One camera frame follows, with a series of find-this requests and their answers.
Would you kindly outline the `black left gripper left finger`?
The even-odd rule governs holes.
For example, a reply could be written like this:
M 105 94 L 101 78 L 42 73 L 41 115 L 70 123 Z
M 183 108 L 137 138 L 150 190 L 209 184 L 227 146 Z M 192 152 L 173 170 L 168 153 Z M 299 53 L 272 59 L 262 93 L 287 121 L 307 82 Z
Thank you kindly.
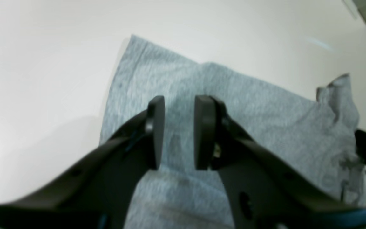
M 164 96 L 39 190 L 0 204 L 0 229 L 122 229 L 135 188 L 162 157 Z

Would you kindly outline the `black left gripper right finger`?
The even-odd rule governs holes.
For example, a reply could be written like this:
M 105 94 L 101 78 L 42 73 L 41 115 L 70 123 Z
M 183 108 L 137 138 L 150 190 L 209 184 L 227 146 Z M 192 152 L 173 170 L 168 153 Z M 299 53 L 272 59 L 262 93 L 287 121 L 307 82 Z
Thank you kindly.
M 194 164 L 218 173 L 237 229 L 360 229 L 366 208 L 338 201 L 259 145 L 216 97 L 194 99 Z

